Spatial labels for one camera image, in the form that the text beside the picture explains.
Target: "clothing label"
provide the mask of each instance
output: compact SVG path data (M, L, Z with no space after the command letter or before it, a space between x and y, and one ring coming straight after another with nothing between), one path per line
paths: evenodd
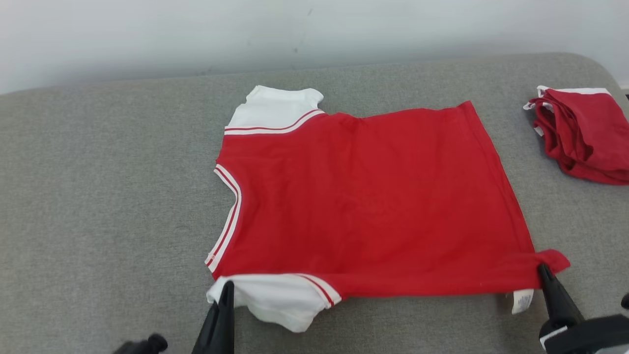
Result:
M513 292L513 308L511 314L519 314L528 309L533 300L533 289L517 290Z
M548 103L548 102L542 103L542 107L546 108L547 110L551 111L552 113L555 113L555 108L553 108L553 106L550 103Z
M539 136L543 137L544 136L544 131L542 130L542 128L540 127L535 127L533 128L535 129L535 131L537 132L537 134L539 134Z

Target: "gray cushion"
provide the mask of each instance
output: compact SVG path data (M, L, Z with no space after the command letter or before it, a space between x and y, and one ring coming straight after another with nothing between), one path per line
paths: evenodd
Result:
M629 290L629 188L568 177L522 105L539 84L605 87L571 54L233 74L35 89L0 96L3 353L110 353L162 333L189 353L209 304L203 261L233 195L212 173L223 126L256 85L316 88L329 113L375 115L472 100L537 249L586 317ZM541 292L512 316L504 295L347 299L303 334L237 310L238 353L536 353Z

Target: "white striped trim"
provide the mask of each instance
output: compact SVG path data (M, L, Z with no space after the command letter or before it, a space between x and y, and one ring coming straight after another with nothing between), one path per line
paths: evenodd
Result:
M314 291L316 291L317 294L319 294L319 297L321 297L321 299L323 300L323 302L325 303L325 308L329 309L332 307L333 304L330 303L330 301L328 300L327 295L325 295L325 293L323 292L323 287L318 287L315 285L315 281L304 276L304 275L298 275L298 274L286 274L286 275L290 275L292 277L295 278L299 278L301 281L305 282L306 284L308 284L309 287L313 288Z
M559 92L566 92L566 93L581 93L581 94L597 94L597 93L606 93L608 95L611 96L611 93L609 91L607 91L606 88L574 88L574 89L554 89L554 88L550 88L548 86L544 86L544 85L539 85L537 86L537 96L539 98L542 98L544 96L544 93L546 92L546 90L548 89L553 89L555 91L559 91Z
M330 297L330 300L332 300L332 304L336 305L339 302L341 302L341 295L334 290L334 288L328 284L325 280L315 277L314 275L310 275L310 274L304 274L304 273L297 273L297 275L301 275L304 278L308 278L309 280L311 280L313 283L316 283L317 285L319 285L323 291L325 291L328 296Z
M299 128L303 123L312 117L325 113L322 110L312 110L301 116L295 123L285 128L265 128L265 127L225 127L225 135L250 135L250 134L285 134Z
M230 243L231 237L234 234L234 230L236 229L236 224L238 223L238 216L240 215L240 206L242 205L242 193L240 191L240 186L234 179L234 177L220 164L216 165L214 169L214 173L216 173L224 184L231 189L236 196L236 201L234 205L230 209L230 213L227 215L227 221L225 222L225 226L223 227L223 232L221 232L221 236L218 238L216 244L212 251L208 254L208 257L205 259L205 264L208 266L209 270L214 272L218 263L221 261L223 254L225 253L225 249L227 245Z

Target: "red stripe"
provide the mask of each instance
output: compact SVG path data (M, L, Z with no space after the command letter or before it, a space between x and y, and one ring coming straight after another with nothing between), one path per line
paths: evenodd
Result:
M216 168L216 170L225 178L225 181L227 181L227 183L230 184L230 186L233 188L233 190L236 191L236 203L234 204L233 213L231 213L230 222L227 225L227 228L225 229L225 233L221 235L222 236L221 242L218 244L218 247L216 248L216 251L212 254L212 257L210 257L209 262L206 264L207 266L209 266L212 263L212 261L214 261L214 256L216 256L216 253L221 249L221 246L223 245L223 242L227 238L226 235L227 235L227 233L231 229L231 223L233 222L234 216L236 215L236 210L238 210L238 203L240 203L240 195L238 194L238 189L236 188L236 186L234 186L231 183L229 178L227 178L227 176L225 176L225 174L220 169Z
M306 279L307 281L313 283L316 285L316 287L318 287L319 289L321 289L321 291L323 292L323 295L325 295L325 298L328 300L328 302L330 303L330 305L334 306L334 302L332 301L332 298L328 295L328 293L325 292L325 290L321 287L321 285L317 284L314 280L305 277L303 275L300 275L300 277Z
M265 129L265 130L284 130L284 129L288 129L288 128L292 128L295 126L295 124L299 123L300 120L302 120L305 116L309 115L310 113L313 113L315 111L320 111L319 109L317 110L311 110L310 112L304 114L303 116L301 116L299 119L297 119L297 122L294 122L293 124L289 125L286 128L265 128L265 127L247 127L247 128L225 128L225 130L253 130L253 129Z

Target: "white tag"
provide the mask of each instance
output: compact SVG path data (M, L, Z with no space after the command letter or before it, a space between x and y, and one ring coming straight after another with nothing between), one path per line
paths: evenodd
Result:
M544 86L544 85L539 85L537 86L537 96L539 98L544 97L544 95L546 94L546 90L548 90L550 87L548 86Z
M555 113L555 108L553 108L553 106L550 103L548 103L548 102L542 103L542 107L546 108L547 110L551 111L552 113Z
M524 312L531 306L533 300L533 289L517 290L513 292L513 308L511 314Z

